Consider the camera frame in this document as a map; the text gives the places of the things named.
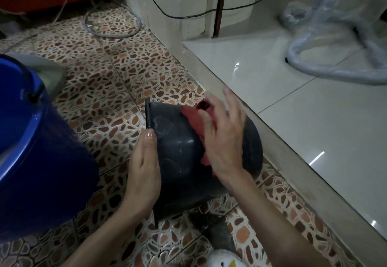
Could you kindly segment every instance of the forearm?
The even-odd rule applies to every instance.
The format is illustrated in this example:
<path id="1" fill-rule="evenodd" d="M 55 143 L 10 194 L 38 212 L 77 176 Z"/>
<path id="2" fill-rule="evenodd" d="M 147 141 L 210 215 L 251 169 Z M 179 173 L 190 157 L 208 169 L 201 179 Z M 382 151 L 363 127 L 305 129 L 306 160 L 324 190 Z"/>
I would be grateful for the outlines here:
<path id="1" fill-rule="evenodd" d="M 109 266 L 140 220 L 140 215 L 129 214 L 118 209 L 108 221 L 80 245 L 62 267 Z"/>
<path id="2" fill-rule="evenodd" d="M 230 192 L 248 217 L 273 267 L 329 266 L 257 188 L 245 170 L 230 179 Z"/>

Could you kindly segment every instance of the hand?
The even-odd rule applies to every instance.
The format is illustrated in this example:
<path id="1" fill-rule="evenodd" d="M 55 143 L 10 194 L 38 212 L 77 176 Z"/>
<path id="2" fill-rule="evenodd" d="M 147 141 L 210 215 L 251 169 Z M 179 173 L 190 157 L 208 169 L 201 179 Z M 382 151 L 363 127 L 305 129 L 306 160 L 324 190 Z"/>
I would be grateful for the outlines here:
<path id="1" fill-rule="evenodd" d="M 230 108 L 229 112 L 220 99 L 209 92 L 205 93 L 214 106 L 216 130 L 206 111 L 199 110 L 198 113 L 203 120 L 206 153 L 212 169 L 223 185 L 231 190 L 232 179 L 245 171 L 242 166 L 242 144 L 246 113 L 229 88 L 225 87 L 223 93 Z"/>
<path id="2" fill-rule="evenodd" d="M 157 138 L 153 129 L 141 133 L 130 157 L 128 183 L 120 210 L 140 219 L 152 212 L 160 196 L 161 173 L 157 156 Z"/>

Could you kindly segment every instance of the white tile floor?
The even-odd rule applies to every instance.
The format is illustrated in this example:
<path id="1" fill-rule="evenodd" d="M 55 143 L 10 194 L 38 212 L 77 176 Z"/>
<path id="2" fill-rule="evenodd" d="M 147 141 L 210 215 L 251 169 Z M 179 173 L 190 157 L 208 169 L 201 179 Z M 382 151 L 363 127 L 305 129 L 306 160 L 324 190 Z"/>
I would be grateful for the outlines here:
<path id="1" fill-rule="evenodd" d="M 387 87 L 314 78 L 284 62 L 297 34 L 276 19 L 286 0 L 264 0 L 250 19 L 217 39 L 184 44 L 352 207 L 387 238 Z M 366 67 L 364 50 L 338 29 L 302 54 L 347 68 Z"/>

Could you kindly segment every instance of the black cable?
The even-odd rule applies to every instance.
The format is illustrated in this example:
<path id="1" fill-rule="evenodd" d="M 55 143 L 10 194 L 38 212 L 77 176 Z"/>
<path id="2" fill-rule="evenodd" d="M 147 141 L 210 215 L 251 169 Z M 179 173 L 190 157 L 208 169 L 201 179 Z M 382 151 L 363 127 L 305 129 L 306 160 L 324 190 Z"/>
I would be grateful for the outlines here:
<path id="1" fill-rule="evenodd" d="M 188 16 L 172 16 L 172 15 L 168 15 L 166 14 L 161 8 L 160 6 L 156 3 L 155 0 L 152 0 L 153 3 L 157 6 L 157 8 L 167 17 L 170 17 L 170 18 L 175 18 L 175 19 L 186 19 L 186 18 L 193 18 L 193 17 L 199 17 L 199 16 L 202 16 L 202 15 L 205 15 L 207 13 L 210 13 L 210 12 L 214 12 L 216 11 L 217 9 L 211 9 L 211 10 L 207 10 L 205 12 L 202 12 L 202 13 L 199 13 L 199 14 L 195 14 L 195 15 L 188 15 Z M 234 8 L 223 8 L 222 11 L 227 11 L 227 10 L 236 10 L 236 9 L 241 9 L 241 8 L 246 8 L 246 7 L 249 7 L 249 6 L 253 6 L 255 4 L 258 4 L 259 2 L 261 2 L 263 0 L 258 0 L 258 1 L 255 1 L 251 4 L 247 4 L 247 5 L 243 5 L 243 6 L 238 6 L 238 7 L 234 7 Z"/>

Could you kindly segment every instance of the terrazzo floor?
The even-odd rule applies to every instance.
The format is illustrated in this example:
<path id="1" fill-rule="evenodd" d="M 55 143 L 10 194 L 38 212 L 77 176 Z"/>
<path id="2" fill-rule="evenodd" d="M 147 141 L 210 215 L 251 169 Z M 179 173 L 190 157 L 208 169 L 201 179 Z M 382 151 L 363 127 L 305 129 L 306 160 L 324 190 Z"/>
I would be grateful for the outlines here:
<path id="1" fill-rule="evenodd" d="M 104 34 L 125 34 L 134 31 L 137 23 L 126 10 L 109 3 L 91 16 L 93 28 Z M 89 34 L 82 26 L 82 16 L 77 16 L 0 40 L 0 50 L 32 34 L 38 35 L 11 52 L 40 55 L 66 69 L 66 85 L 53 104 L 98 161 L 100 180 L 85 209 L 72 220 L 0 245 L 0 267 L 60 266 L 119 207 L 128 160 L 145 126 L 145 98 L 183 105 L 194 105 L 203 98 L 202 87 L 144 26 L 128 39 L 100 39 Z M 359 265 L 266 159 L 257 186 L 332 266 Z M 221 216 L 237 254 L 252 266 L 270 266 L 232 197 L 221 196 L 190 212 Z M 188 212 L 161 222 L 158 229 L 151 215 L 117 250 L 112 265 L 203 266 L 212 250 Z"/>

